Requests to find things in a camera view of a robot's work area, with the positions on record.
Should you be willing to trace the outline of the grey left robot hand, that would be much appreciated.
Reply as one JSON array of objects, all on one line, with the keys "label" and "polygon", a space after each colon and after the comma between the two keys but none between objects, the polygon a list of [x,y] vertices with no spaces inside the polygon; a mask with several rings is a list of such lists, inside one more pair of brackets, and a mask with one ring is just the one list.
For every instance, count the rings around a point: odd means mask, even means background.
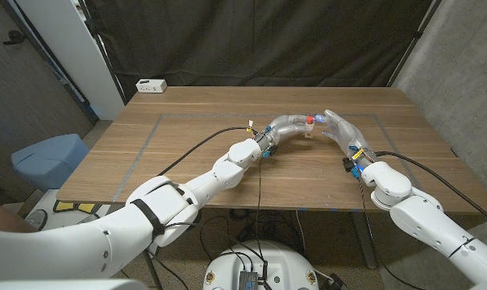
[{"label": "grey left robot hand", "polygon": [[282,140],[295,134],[310,135],[314,130],[314,120],[309,115],[282,115],[275,118],[254,140],[262,152],[278,145]]}]

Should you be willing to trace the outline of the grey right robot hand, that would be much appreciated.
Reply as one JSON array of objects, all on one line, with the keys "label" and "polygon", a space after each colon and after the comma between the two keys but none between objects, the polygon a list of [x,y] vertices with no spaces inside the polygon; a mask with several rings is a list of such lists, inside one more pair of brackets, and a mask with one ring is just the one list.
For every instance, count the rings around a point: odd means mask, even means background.
[{"label": "grey right robot hand", "polygon": [[314,119],[317,122],[327,124],[328,130],[325,130],[323,134],[336,141],[350,160],[360,150],[363,150],[363,153],[356,157],[356,161],[363,158],[369,163],[378,161],[376,154],[372,151],[361,131],[337,113],[325,110],[324,114],[316,114]]}]

